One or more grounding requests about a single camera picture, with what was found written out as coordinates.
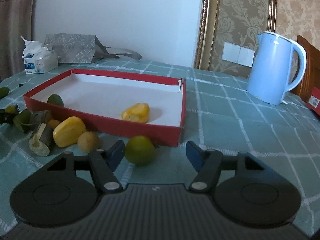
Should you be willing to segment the short cut cucumber piece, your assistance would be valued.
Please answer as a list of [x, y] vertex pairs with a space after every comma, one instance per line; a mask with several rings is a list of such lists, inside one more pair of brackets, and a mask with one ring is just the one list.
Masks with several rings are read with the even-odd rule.
[[53, 129], [48, 124], [40, 123], [30, 136], [28, 145], [34, 154], [48, 156], [53, 145]]

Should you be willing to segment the round green lime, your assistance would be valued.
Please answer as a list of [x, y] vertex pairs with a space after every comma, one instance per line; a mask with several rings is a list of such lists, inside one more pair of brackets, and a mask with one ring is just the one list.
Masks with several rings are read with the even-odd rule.
[[20, 112], [20, 111], [19, 111], [18, 105], [9, 105], [9, 106], [5, 109], [5, 113], [10, 113], [10, 114], [18, 115], [19, 112]]
[[132, 137], [125, 146], [125, 158], [136, 166], [147, 165], [156, 157], [151, 140], [142, 135]]

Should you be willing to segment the yellow fruit piece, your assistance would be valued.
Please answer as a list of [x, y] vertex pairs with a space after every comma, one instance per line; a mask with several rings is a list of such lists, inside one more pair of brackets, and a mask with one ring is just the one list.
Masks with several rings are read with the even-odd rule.
[[147, 103], [137, 103], [127, 108], [121, 114], [121, 119], [131, 122], [147, 123], [150, 116], [150, 107]]

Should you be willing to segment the small round brown fruit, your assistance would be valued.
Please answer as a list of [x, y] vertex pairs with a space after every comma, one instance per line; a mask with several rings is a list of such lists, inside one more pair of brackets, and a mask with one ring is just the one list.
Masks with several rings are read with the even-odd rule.
[[85, 153], [92, 152], [100, 147], [99, 137], [93, 132], [85, 132], [78, 139], [78, 148]]

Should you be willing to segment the yellow fruit piece outside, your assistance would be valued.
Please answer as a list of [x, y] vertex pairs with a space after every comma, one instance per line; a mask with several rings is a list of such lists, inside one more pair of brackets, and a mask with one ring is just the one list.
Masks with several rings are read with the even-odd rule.
[[71, 116], [54, 129], [53, 139], [58, 147], [64, 148], [77, 143], [80, 135], [86, 131], [84, 122], [79, 117]]

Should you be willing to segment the small orange fruit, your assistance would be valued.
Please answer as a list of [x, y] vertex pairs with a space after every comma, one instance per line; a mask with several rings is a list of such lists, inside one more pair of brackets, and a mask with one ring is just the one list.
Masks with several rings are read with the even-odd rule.
[[56, 129], [57, 126], [59, 126], [61, 122], [59, 120], [55, 120], [55, 119], [52, 119], [50, 121], [48, 121], [48, 125], [52, 128], [52, 129]]

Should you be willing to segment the dark green leaves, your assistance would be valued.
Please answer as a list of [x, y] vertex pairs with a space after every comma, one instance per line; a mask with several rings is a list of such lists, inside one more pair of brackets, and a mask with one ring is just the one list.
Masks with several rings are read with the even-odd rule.
[[5, 109], [1, 109], [1, 125], [14, 125], [19, 131], [27, 133], [30, 130], [31, 111], [24, 109], [18, 115], [5, 113]]

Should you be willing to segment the green checked tablecloth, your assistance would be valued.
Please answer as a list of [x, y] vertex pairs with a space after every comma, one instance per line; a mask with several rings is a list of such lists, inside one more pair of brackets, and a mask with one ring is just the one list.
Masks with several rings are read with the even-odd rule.
[[37, 85], [71, 68], [151, 74], [186, 80], [185, 124], [178, 147], [159, 146], [154, 162], [135, 166], [123, 159], [116, 170], [121, 185], [128, 183], [184, 183], [195, 170], [185, 155], [185, 144], [225, 155], [249, 152], [281, 174], [302, 196], [295, 225], [307, 235], [319, 229], [319, 118], [296, 95], [273, 106], [248, 94], [247, 81], [219, 72], [208, 72], [155, 61], [101, 60], [94, 64], [62, 64], [46, 74], [24, 72], [2, 80], [10, 93], [1, 107], [25, 109], [23, 95]]

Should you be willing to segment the green mango wedge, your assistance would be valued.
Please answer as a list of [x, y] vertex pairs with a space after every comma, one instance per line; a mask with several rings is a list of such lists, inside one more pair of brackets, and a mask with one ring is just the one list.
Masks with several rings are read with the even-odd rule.
[[47, 99], [47, 103], [52, 104], [52, 105], [56, 105], [56, 106], [60, 106], [60, 107], [64, 107], [64, 102], [63, 102], [62, 98], [57, 94], [50, 95], [49, 98]]

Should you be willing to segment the red shallow cardboard box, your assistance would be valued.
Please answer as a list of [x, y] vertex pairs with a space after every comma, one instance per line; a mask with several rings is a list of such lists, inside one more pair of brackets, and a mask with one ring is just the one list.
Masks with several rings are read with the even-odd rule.
[[[59, 95], [64, 107], [47, 103]], [[25, 93], [30, 111], [52, 111], [60, 121], [79, 117], [87, 129], [118, 137], [148, 137], [159, 145], [177, 147], [185, 123], [185, 79], [94, 69], [70, 69]], [[147, 123], [124, 121], [121, 114], [147, 103]]]

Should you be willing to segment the red packet box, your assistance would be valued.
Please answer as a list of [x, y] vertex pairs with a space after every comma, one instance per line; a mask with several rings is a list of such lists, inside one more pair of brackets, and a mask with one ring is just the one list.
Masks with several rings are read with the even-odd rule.
[[320, 89], [319, 88], [313, 87], [311, 96], [306, 104], [317, 115], [320, 115]]

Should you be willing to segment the light blue electric kettle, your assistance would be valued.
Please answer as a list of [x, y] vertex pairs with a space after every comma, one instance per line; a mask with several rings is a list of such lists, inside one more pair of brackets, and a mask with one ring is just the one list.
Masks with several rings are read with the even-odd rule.
[[[259, 48], [248, 78], [247, 91], [259, 100], [279, 105], [285, 94], [301, 82], [306, 71], [306, 51], [296, 41], [265, 31], [257, 35]], [[298, 74], [290, 81], [293, 54], [299, 58]]]

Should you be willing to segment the cucumber piece on cloth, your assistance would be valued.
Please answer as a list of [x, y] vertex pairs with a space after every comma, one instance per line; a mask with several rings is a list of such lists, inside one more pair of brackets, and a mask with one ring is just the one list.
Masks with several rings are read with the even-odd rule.
[[8, 87], [1, 87], [0, 88], [0, 99], [5, 98], [10, 92]]

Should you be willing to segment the brown wooden headboard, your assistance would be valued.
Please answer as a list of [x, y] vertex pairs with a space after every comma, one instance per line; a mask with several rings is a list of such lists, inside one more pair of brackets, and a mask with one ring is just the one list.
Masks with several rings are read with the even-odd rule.
[[299, 96], [302, 101], [308, 102], [314, 87], [319, 89], [319, 60], [320, 53], [308, 40], [301, 35], [297, 36], [297, 42], [306, 51], [306, 71], [300, 84], [291, 90], [293, 94]]

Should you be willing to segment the cat print tissue box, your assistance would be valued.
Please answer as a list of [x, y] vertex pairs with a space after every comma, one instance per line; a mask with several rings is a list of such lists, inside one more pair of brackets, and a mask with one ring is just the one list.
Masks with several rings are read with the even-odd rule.
[[29, 41], [21, 36], [25, 44], [23, 63], [26, 74], [44, 74], [58, 67], [57, 54], [39, 41]]

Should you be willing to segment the grey patterned gift bag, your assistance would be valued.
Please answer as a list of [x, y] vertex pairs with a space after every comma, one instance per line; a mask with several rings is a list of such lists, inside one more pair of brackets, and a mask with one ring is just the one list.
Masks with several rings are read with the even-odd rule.
[[142, 55], [136, 51], [104, 46], [95, 35], [48, 34], [43, 45], [55, 51], [58, 63], [93, 63], [120, 57], [129, 57], [137, 61], [142, 59]]

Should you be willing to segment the patterned beige curtain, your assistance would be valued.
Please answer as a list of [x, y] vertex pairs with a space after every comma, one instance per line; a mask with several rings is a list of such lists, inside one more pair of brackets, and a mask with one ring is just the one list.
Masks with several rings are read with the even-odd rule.
[[23, 38], [31, 39], [34, 0], [1, 0], [1, 79], [24, 70]]

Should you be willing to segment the white wall switch plate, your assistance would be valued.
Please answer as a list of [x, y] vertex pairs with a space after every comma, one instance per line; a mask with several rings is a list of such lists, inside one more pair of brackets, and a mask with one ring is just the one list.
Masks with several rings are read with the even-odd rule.
[[252, 68], [255, 51], [239, 45], [225, 42], [222, 60]]

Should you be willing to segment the gold framed wall panel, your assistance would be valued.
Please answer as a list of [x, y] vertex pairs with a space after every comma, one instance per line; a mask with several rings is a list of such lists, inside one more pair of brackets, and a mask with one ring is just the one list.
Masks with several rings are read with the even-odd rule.
[[194, 68], [248, 77], [250, 67], [222, 59], [223, 45], [257, 50], [263, 31], [319, 48], [319, 0], [203, 0]]

